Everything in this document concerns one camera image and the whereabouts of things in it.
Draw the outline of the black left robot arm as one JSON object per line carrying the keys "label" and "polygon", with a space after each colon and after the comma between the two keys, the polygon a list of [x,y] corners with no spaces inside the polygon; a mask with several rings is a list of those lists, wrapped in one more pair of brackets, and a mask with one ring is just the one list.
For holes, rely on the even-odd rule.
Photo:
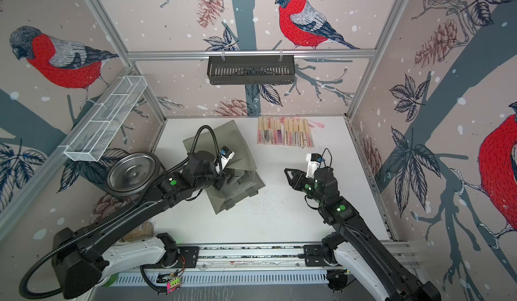
{"label": "black left robot arm", "polygon": [[52,266],[63,297],[78,297],[107,277],[115,266],[109,260],[111,248],[130,231],[222,182],[226,164],[234,155],[228,147],[217,156],[198,151],[178,169],[164,174],[158,157],[151,153],[131,154],[117,162],[106,180],[109,192],[137,193],[139,197],[93,225],[76,232],[66,228],[55,235],[57,253]]}

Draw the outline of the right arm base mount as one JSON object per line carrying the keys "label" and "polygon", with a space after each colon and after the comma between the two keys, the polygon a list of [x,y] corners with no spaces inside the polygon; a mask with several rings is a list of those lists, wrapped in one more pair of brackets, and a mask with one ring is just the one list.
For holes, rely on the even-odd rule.
{"label": "right arm base mount", "polygon": [[306,267],[337,267],[340,264],[335,258],[335,248],[326,244],[305,244],[303,253],[298,257],[304,260]]}

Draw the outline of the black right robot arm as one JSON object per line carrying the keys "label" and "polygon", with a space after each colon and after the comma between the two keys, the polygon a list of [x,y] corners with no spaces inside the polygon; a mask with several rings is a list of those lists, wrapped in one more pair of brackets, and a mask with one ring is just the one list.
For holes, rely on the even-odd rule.
{"label": "black right robot arm", "polygon": [[334,232],[322,239],[324,259],[337,263],[362,284],[375,300],[440,300],[432,282],[422,282],[375,237],[359,211],[340,195],[331,167],[312,177],[301,170],[284,170],[289,186],[318,203],[316,210]]}

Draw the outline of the grey pink folding fan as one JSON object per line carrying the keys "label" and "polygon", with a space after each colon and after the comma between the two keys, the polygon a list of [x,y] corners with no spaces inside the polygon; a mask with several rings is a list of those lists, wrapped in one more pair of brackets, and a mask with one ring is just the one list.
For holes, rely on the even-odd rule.
{"label": "grey pink folding fan", "polygon": [[292,123],[293,123],[294,146],[301,147],[302,145],[300,143],[299,119],[294,118]]}

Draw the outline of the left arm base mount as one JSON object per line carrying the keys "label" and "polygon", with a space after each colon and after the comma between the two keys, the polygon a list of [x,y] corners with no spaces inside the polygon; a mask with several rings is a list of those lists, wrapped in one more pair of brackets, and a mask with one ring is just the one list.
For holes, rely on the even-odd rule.
{"label": "left arm base mount", "polygon": [[156,268],[191,269],[196,267],[200,251],[198,246],[179,245],[167,233],[158,234],[157,238],[164,245],[165,252],[155,264]]}

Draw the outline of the green canvas tote bag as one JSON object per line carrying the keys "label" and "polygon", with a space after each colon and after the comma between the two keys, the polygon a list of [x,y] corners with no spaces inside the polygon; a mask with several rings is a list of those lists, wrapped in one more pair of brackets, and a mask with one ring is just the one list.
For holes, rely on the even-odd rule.
{"label": "green canvas tote bag", "polygon": [[265,183],[257,172],[253,155],[234,120],[214,129],[219,150],[223,146],[235,152],[234,157],[225,168],[234,169],[238,180],[233,185],[216,189],[216,184],[206,189],[207,196],[216,214],[233,208],[247,197],[253,197],[265,187]]}

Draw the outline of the black grey wooden folding fan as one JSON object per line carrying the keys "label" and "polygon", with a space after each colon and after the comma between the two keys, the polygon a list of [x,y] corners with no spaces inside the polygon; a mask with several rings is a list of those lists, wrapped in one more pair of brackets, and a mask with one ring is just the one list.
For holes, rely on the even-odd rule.
{"label": "black grey wooden folding fan", "polygon": [[264,144],[270,145],[271,144],[271,119],[270,118],[263,118],[263,137],[264,137]]}

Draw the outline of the red blossom white folding fan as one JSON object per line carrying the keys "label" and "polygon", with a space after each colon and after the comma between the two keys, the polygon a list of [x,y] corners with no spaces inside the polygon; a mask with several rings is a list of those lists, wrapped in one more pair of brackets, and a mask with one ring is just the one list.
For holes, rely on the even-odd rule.
{"label": "red blossom white folding fan", "polygon": [[289,146],[289,119],[288,117],[284,117],[282,121],[282,137],[283,137],[283,145]]}

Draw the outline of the pink tassel folding fan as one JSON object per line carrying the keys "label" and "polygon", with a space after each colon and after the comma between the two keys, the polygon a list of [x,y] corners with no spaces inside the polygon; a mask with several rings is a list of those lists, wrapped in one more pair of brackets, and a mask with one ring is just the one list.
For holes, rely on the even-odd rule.
{"label": "pink tassel folding fan", "polygon": [[325,125],[323,123],[318,123],[313,120],[303,119],[304,123],[304,133],[306,136],[307,147],[315,147],[315,142],[313,139],[313,132],[317,129],[324,129]]}

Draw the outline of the pink wooden folding fan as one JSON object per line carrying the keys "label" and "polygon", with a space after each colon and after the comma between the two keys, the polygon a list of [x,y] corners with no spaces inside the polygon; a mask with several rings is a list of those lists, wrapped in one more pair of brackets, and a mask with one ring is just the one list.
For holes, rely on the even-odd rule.
{"label": "pink wooden folding fan", "polygon": [[264,144],[265,135],[264,135],[263,126],[264,126],[263,118],[259,117],[258,118],[258,129],[257,129],[257,143],[258,144]]}

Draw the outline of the pink striped folding fan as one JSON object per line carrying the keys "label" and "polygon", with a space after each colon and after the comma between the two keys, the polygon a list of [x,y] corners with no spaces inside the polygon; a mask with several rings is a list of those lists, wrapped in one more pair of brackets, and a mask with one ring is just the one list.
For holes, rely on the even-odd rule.
{"label": "pink striped folding fan", "polygon": [[288,119],[288,145],[290,147],[295,146],[295,135],[294,135],[294,122],[291,118]]}

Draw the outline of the brown box behind arm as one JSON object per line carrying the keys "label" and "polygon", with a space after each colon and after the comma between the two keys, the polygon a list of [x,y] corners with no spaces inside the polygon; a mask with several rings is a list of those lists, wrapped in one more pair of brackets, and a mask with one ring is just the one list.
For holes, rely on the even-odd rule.
{"label": "brown box behind arm", "polygon": [[144,222],[121,238],[122,243],[133,243],[154,237],[154,226],[151,222]]}

